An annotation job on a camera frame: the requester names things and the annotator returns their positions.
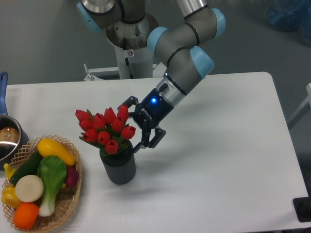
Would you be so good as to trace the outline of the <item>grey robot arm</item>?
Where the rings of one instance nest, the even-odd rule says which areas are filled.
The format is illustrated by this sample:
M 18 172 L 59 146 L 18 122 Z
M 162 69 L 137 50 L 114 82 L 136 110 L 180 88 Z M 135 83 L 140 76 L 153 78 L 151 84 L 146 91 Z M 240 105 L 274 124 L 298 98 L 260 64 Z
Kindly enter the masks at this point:
M 145 11 L 142 0 L 82 0 L 77 10 L 92 31 L 105 31 L 114 46 L 121 79 L 150 78 L 153 58 L 166 67 L 163 79 L 142 100 L 129 97 L 130 117 L 141 128 L 134 151 L 154 148 L 165 135 L 159 122 L 214 68 L 200 44 L 222 34 L 225 17 L 205 0 L 180 0 L 184 25 L 171 31 Z

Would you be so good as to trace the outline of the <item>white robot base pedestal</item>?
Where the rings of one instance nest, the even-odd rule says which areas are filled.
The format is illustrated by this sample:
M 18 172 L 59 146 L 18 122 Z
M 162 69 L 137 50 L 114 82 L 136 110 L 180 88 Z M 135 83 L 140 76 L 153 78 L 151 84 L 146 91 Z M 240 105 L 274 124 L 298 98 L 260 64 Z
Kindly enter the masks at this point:
M 141 79 L 153 76 L 153 54 L 147 47 L 150 32 L 158 27 L 149 13 L 137 23 L 119 21 L 105 29 L 106 37 L 115 48 L 121 79 Z

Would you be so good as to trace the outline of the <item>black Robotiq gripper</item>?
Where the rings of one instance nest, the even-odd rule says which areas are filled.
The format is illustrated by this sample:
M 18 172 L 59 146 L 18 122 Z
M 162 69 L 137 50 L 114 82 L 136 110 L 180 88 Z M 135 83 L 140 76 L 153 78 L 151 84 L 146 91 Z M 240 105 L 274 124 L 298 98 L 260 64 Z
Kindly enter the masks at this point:
M 137 97 L 130 96 L 118 106 L 117 110 L 119 111 L 123 105 L 127 109 L 132 105 L 136 106 L 134 112 L 129 112 L 129 118 L 133 118 L 134 122 L 142 129 L 141 141 L 134 146 L 133 153 L 145 148 L 154 149 L 166 135 L 166 131 L 157 125 L 173 110 L 174 106 L 167 102 L 156 88 L 141 103 Z M 144 122 L 146 122 L 147 128 L 143 128 Z M 150 139 L 151 129 L 155 131 L 152 139 Z

